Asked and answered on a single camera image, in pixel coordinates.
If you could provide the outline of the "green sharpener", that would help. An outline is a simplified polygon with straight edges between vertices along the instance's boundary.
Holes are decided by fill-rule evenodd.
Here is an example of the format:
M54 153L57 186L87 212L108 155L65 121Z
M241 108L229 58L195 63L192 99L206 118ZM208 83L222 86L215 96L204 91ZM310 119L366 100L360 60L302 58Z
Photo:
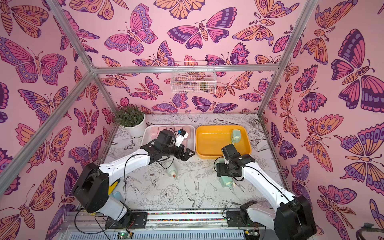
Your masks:
M168 168L168 176L175 181L177 180L177 168L175 164L171 164Z
M217 164L220 164L220 163L225 163L225 158L224 158L224 157L222 157L222 158L218 158L218 159L215 160L215 166L216 166Z
M241 141L242 139L242 135L241 135L241 131L239 129L234 129L232 130L232 133L231 133L231 143L232 144L237 144Z
M232 177L228 177L228 176L219 177L219 182L223 188L230 188L231 189L231 188L236 186L234 179Z

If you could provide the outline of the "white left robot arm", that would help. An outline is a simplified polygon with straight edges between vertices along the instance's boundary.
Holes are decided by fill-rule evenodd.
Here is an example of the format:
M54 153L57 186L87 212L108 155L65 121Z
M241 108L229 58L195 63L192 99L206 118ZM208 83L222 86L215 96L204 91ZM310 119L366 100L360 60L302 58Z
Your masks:
M195 155L183 145L188 136L184 129L176 132L162 130L155 140L130 155L106 164L86 165L72 189L73 196L88 213L101 213L115 221L127 218L129 209L125 201L111 197L110 186L130 172L157 163L163 157L173 156L186 162Z

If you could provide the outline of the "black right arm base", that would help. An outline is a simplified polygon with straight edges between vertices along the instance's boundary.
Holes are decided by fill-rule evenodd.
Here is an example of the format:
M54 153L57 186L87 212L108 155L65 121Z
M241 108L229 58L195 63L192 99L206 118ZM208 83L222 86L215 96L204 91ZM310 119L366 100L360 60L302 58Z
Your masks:
M223 210L222 216L224 219L227 220L228 227L257 227L258 223L253 222L247 212L249 207L257 203L257 201L249 201L245 204L240 205L239 210Z

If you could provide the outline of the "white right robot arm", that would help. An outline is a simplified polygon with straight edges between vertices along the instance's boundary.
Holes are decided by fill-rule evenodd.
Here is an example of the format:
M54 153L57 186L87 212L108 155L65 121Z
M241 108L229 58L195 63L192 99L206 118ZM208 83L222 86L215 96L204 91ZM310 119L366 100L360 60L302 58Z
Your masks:
M252 156L241 155L233 144L223 147L222 152L228 163L217 164L217 176L244 178L263 194L272 207L268 209L253 202L245 204L247 220L274 230L280 240L314 238L317 227L308 199L284 189L262 170Z

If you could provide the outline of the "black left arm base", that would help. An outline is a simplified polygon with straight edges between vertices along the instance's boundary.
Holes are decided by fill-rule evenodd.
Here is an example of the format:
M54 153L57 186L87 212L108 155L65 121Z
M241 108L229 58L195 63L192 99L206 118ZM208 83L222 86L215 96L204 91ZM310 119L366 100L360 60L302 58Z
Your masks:
M107 218L105 229L144 229L147 224L148 212L128 211L120 220Z

